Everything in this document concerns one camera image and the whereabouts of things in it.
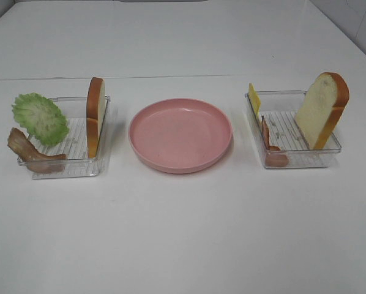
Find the yellow cheese slice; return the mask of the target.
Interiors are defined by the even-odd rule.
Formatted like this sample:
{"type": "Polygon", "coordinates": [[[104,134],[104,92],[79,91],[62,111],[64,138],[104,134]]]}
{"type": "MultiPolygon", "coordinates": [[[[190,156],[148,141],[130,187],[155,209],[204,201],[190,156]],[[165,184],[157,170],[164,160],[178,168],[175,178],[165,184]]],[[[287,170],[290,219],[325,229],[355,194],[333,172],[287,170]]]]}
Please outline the yellow cheese slice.
{"type": "Polygon", "coordinates": [[[259,96],[257,95],[252,83],[250,83],[248,86],[248,98],[250,100],[250,103],[253,108],[253,112],[256,116],[256,119],[260,123],[261,118],[259,116],[259,109],[261,106],[261,100],[260,100],[259,96]]]}

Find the bacon strip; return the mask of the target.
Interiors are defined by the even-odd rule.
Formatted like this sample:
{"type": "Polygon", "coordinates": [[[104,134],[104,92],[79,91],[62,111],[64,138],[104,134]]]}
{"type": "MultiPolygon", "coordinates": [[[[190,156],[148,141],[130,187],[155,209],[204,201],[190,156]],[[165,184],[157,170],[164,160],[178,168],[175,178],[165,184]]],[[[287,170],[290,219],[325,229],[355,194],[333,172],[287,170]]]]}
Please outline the bacon strip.
{"type": "Polygon", "coordinates": [[[268,167],[285,167],[289,160],[285,154],[278,153],[281,149],[270,144],[270,133],[264,116],[261,116],[261,133],[266,147],[265,164],[268,167]]]}
{"type": "Polygon", "coordinates": [[[48,164],[47,161],[66,160],[65,154],[49,156],[40,153],[35,146],[26,138],[25,134],[17,128],[12,128],[7,139],[7,146],[18,155],[23,161],[27,162],[27,168],[35,173],[54,173],[62,172],[65,169],[63,164],[48,164]]]}

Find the bread slice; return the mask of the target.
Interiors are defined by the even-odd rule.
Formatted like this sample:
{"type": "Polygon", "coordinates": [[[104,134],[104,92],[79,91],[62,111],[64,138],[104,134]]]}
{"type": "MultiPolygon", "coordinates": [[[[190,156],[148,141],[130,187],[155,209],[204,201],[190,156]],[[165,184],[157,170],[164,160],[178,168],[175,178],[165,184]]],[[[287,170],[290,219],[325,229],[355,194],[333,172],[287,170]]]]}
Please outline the bread slice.
{"type": "Polygon", "coordinates": [[[309,149],[323,149],[347,103],[349,89],[341,75],[321,73],[305,93],[294,120],[309,149]]]}
{"type": "Polygon", "coordinates": [[[88,158],[97,154],[100,132],[105,114],[105,85],[102,78],[93,77],[86,101],[86,135],[88,158]]]}

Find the green lettuce leaf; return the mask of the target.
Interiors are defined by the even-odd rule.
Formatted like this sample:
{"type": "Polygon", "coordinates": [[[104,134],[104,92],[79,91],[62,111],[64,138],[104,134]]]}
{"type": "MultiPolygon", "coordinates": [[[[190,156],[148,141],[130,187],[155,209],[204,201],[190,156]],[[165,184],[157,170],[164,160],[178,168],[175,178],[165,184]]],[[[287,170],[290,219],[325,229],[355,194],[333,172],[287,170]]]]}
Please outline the green lettuce leaf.
{"type": "Polygon", "coordinates": [[[12,104],[14,120],[45,146],[55,146],[69,133],[67,119],[60,108],[46,97],[20,94],[12,104]]]}

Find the pink round plate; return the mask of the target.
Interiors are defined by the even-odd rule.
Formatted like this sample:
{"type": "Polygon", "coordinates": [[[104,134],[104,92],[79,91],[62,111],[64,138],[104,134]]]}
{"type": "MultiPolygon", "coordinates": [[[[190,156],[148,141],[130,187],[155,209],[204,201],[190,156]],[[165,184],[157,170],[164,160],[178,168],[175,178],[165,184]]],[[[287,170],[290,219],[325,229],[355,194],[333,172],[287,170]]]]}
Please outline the pink round plate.
{"type": "Polygon", "coordinates": [[[220,160],[233,129],[219,108],[195,99],[148,105],[132,119],[129,141],[144,164],[166,173],[193,173],[220,160]]]}

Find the right clear plastic tray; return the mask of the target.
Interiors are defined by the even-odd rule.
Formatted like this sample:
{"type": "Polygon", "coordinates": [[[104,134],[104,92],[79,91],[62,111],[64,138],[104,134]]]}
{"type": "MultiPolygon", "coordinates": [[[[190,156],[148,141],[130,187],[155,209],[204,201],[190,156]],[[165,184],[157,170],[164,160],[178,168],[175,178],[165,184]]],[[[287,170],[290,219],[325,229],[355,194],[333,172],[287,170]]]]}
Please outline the right clear plastic tray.
{"type": "Polygon", "coordinates": [[[265,168],[326,168],[342,147],[336,136],[331,134],[323,149],[309,149],[304,136],[298,128],[294,116],[305,98],[305,91],[258,91],[261,100],[259,116],[264,116],[270,133],[270,144],[278,146],[289,163],[285,167],[268,167],[265,164],[266,147],[261,133],[261,122],[253,112],[248,94],[247,116],[251,127],[261,163],[265,168]]]}

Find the clear plastic tray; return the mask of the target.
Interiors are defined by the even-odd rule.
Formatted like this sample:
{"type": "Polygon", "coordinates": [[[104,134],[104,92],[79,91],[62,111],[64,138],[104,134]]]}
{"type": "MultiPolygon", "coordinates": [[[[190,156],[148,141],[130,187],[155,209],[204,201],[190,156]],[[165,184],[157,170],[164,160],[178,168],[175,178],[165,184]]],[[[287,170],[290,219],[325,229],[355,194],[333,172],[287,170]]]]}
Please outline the clear plastic tray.
{"type": "Polygon", "coordinates": [[[268,167],[265,164],[266,147],[261,133],[261,122],[253,112],[248,94],[247,116],[251,127],[261,163],[265,168],[326,168],[342,147],[336,136],[331,134],[323,149],[309,149],[304,136],[298,128],[294,116],[305,98],[305,91],[258,91],[261,100],[259,116],[264,116],[270,133],[270,144],[278,146],[289,163],[285,167],[268,167]]]}
{"type": "Polygon", "coordinates": [[[88,157],[86,130],[86,97],[56,97],[52,101],[67,118],[69,133],[54,147],[41,144],[38,139],[29,136],[28,140],[38,152],[49,156],[65,154],[66,160],[26,162],[18,158],[19,166],[32,173],[34,179],[77,178],[97,176],[108,166],[110,159],[110,141],[112,122],[109,114],[110,96],[105,96],[105,114],[99,138],[97,155],[88,157]]]}

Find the left clear plastic tray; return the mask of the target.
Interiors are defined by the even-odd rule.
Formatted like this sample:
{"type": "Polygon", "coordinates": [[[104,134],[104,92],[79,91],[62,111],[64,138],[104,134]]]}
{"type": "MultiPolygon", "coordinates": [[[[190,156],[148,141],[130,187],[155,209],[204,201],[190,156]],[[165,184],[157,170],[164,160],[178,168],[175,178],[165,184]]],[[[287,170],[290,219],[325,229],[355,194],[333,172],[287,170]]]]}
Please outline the left clear plastic tray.
{"type": "Polygon", "coordinates": [[[26,162],[18,158],[19,166],[32,173],[34,179],[77,178],[97,176],[108,166],[110,159],[110,141],[112,122],[109,114],[110,96],[105,96],[105,114],[99,138],[97,155],[88,157],[86,130],[86,97],[56,97],[52,101],[67,118],[69,133],[54,147],[41,144],[38,139],[29,136],[28,140],[38,152],[49,156],[65,154],[66,160],[26,162]]]}

